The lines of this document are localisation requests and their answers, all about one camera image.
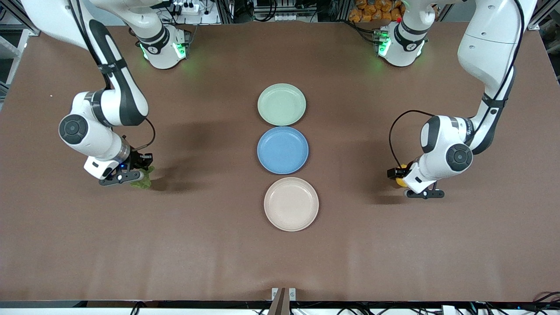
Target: white robotic arm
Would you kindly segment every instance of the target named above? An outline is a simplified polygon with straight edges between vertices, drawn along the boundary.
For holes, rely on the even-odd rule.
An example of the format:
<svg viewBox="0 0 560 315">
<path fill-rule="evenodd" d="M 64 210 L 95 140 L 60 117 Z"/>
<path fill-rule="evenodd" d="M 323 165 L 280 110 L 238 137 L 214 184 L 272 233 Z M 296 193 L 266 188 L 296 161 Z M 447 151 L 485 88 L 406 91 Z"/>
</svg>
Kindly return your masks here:
<svg viewBox="0 0 560 315">
<path fill-rule="evenodd" d="M 139 154 L 112 127 L 141 124 L 148 104 L 111 34 L 80 0 L 24 0 L 23 5 L 40 30 L 89 50 L 106 80 L 105 89 L 74 97 L 70 113 L 59 125 L 61 139 L 88 156 L 84 168 L 104 186 L 142 179 L 143 174 L 134 169 L 147 169 L 152 156 Z"/>
<path fill-rule="evenodd" d="M 188 54 L 190 32 L 163 25 L 154 9 L 162 0 L 91 0 L 94 6 L 120 17 L 134 32 L 144 56 L 158 69 L 168 69 Z"/>
<path fill-rule="evenodd" d="M 477 0 L 458 57 L 463 69 L 484 83 L 482 101 L 471 118 L 442 115 L 430 118 L 420 136 L 424 154 L 405 169 L 389 170 L 389 177 L 403 177 L 413 192 L 407 193 L 409 197 L 433 193 L 427 191 L 430 185 L 464 172 L 472 164 L 473 155 L 492 143 L 514 82 L 513 62 L 519 42 L 535 4 L 536 0 Z M 403 21 L 407 20 L 407 14 L 408 7 Z M 385 58 L 391 63 L 406 66 L 416 58 L 414 51 L 406 51 L 400 41 L 396 40 L 388 48 L 392 50 L 387 50 Z"/>
</svg>

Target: plate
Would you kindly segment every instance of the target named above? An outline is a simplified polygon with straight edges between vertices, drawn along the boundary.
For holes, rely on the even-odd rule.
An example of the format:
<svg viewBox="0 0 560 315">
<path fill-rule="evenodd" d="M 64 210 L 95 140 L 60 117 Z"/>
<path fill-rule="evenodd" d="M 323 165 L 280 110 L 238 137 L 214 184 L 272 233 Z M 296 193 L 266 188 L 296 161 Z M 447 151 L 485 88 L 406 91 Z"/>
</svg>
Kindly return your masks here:
<svg viewBox="0 0 560 315">
<path fill-rule="evenodd" d="M 259 114 L 269 124 L 291 125 L 304 115 L 305 96 L 293 85 L 280 83 L 266 88 L 259 96 Z"/>
<path fill-rule="evenodd" d="M 309 156 L 309 145 L 298 130 L 292 127 L 274 127 L 260 138 L 256 155 L 268 171 L 286 175 L 305 164 Z"/>
<path fill-rule="evenodd" d="M 308 227 L 319 212 L 317 192 L 301 178 L 286 177 L 268 188 L 264 213 L 278 229 L 296 232 Z"/>
</svg>

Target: green plate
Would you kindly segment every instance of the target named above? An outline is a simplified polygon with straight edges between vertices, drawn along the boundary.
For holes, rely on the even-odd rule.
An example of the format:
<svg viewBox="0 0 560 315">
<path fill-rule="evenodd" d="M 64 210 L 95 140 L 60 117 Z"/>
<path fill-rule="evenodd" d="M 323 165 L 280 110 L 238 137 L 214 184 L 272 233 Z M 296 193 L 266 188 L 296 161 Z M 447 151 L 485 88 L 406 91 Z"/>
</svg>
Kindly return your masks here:
<svg viewBox="0 0 560 315">
<path fill-rule="evenodd" d="M 305 96 L 290 84 L 275 84 L 266 88 L 259 96 L 259 114 L 275 126 L 289 126 L 304 115 Z"/>
</svg>

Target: beige plate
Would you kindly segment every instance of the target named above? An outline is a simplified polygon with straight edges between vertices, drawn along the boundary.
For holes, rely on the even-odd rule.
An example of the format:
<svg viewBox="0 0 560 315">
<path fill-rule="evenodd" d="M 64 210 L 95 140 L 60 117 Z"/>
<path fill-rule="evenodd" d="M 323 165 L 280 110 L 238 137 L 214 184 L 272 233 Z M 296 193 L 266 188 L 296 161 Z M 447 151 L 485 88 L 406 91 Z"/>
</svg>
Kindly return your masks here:
<svg viewBox="0 0 560 315">
<path fill-rule="evenodd" d="M 286 177 L 268 188 L 264 213 L 278 229 L 296 232 L 308 227 L 319 212 L 319 198 L 308 182 Z"/>
</svg>

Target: tabletop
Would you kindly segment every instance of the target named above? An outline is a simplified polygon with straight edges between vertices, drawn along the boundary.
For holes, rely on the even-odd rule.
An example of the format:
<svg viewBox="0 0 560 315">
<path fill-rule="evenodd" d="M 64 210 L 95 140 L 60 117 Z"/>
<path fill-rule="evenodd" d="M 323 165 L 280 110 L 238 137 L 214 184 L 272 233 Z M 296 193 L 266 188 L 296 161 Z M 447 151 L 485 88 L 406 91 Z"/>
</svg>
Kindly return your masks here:
<svg viewBox="0 0 560 315">
<path fill-rule="evenodd" d="M 149 190 L 83 170 L 58 123 L 102 78 L 87 51 L 31 38 L 0 113 L 0 299 L 261 300 L 286 286 L 301 300 L 528 301 L 558 289 L 560 89 L 537 32 L 493 145 L 440 181 L 444 199 L 407 199 L 386 178 L 400 113 L 475 114 L 483 85 L 456 56 L 465 28 L 434 24 L 423 54 L 396 68 L 344 24 L 201 26 L 170 70 L 110 28 L 157 130 Z M 256 156 L 272 127 L 256 102 L 276 83 L 307 100 L 293 127 L 310 156 L 293 176 L 320 200 L 295 233 L 267 220 L 264 195 L 285 176 Z M 425 121 L 398 122 L 400 160 L 422 153 Z M 115 130 L 133 146 L 151 137 L 148 124 Z"/>
</svg>

